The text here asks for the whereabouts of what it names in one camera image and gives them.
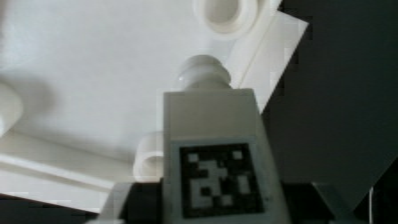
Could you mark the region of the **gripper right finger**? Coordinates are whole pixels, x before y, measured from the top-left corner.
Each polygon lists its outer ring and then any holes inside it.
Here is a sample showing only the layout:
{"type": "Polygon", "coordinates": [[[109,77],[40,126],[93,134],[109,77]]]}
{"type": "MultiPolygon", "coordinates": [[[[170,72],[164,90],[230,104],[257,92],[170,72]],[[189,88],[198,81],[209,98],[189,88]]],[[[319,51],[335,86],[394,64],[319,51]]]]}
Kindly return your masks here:
{"type": "Polygon", "coordinates": [[[367,224],[353,215],[330,184],[284,183],[291,224],[367,224]]]}

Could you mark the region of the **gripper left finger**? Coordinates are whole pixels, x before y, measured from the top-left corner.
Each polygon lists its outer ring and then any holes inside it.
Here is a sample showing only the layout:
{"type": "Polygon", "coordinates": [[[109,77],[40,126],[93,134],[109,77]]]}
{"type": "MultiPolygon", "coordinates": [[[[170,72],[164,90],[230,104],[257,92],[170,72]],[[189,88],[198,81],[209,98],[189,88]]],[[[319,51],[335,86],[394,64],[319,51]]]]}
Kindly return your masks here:
{"type": "Polygon", "coordinates": [[[161,224],[159,183],[113,185],[95,224],[161,224]]]}

